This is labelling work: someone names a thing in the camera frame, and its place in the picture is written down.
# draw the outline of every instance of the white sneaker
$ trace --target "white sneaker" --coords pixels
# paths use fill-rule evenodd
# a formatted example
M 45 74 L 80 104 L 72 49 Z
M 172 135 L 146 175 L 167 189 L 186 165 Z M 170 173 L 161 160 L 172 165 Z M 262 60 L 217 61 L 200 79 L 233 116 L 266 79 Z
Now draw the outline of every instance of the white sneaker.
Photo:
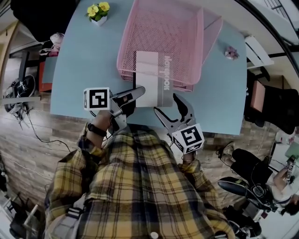
M 232 155 L 222 155 L 221 161 L 229 167 L 231 167 L 234 163 Z
M 233 154 L 233 151 L 235 150 L 235 142 L 231 141 L 229 144 L 227 144 L 225 146 L 225 148 L 223 149 L 223 153 L 222 155 L 232 155 Z

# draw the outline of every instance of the black wristwatch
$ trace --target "black wristwatch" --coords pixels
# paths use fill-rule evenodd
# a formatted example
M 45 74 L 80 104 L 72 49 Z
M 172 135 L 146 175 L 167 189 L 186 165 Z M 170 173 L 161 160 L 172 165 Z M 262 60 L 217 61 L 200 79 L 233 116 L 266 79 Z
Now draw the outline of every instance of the black wristwatch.
M 101 130 L 99 128 L 97 128 L 96 126 L 94 126 L 93 124 L 88 124 L 87 128 L 90 132 L 94 132 L 95 134 L 102 136 L 102 137 L 106 137 L 107 136 L 107 132 L 104 130 Z

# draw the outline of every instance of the wooden floor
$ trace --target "wooden floor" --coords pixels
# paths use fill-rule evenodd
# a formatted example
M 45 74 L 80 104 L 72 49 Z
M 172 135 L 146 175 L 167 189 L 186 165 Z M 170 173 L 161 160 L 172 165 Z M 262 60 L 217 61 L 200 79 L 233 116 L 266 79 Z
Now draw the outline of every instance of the wooden floor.
M 12 79 L 17 78 L 19 62 L 19 59 L 9 60 L 5 75 L 6 87 Z M 65 142 L 71 150 L 76 149 L 76 142 L 86 119 L 51 115 L 49 93 L 43 93 L 41 102 L 32 106 L 34 109 L 30 112 L 30 117 L 37 135 L 42 140 L 58 139 Z M 45 190 L 54 175 L 56 164 L 68 153 L 66 146 L 59 142 L 40 142 L 27 117 L 21 123 L 21 128 L 15 117 L 6 113 L 3 106 L 0 106 L 0 125 L 0 153 L 9 177 L 9 185 L 15 192 L 21 192 L 22 198 L 29 197 L 33 203 L 43 206 Z M 258 128 L 244 121 L 238 136 L 205 134 L 206 142 L 199 158 L 207 177 L 216 186 L 223 206 L 236 202 L 239 198 L 221 190 L 217 181 L 225 176 L 238 176 L 218 159 L 215 154 L 217 148 L 234 140 L 237 148 L 246 149 L 263 159 L 264 155 L 270 153 L 276 131 L 277 128 L 270 124 Z

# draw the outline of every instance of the person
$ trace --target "person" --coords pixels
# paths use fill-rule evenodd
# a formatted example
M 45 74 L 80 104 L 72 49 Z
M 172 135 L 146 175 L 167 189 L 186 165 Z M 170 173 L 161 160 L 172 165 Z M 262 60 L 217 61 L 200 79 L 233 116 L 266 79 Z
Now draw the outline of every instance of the person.
M 110 119 L 100 111 L 92 124 L 107 131 Z M 102 148 L 103 136 L 87 128 L 78 150 L 57 165 L 45 198 L 46 238 L 57 238 L 53 228 L 73 217 L 80 198 L 77 238 L 235 238 L 195 154 L 177 165 L 169 145 L 137 125 Z
M 235 149 L 234 142 L 230 142 L 223 148 L 221 160 L 250 185 L 267 185 L 274 202 L 283 208 L 282 215 L 286 212 L 291 216 L 297 214 L 299 196 L 292 193 L 291 186 L 285 180 L 288 166 L 275 174 L 267 164 L 252 153 L 240 148 Z

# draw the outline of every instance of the pink mesh basket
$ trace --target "pink mesh basket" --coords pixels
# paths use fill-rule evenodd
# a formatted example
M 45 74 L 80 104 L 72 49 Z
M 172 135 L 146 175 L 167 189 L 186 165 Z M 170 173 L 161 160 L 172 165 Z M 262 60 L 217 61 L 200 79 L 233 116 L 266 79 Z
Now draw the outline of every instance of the pink mesh basket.
M 221 17 L 202 7 L 174 0 L 135 0 L 122 36 L 117 69 L 124 80 L 132 81 L 136 51 L 165 53 L 172 58 L 174 88 L 192 91 L 222 24 Z

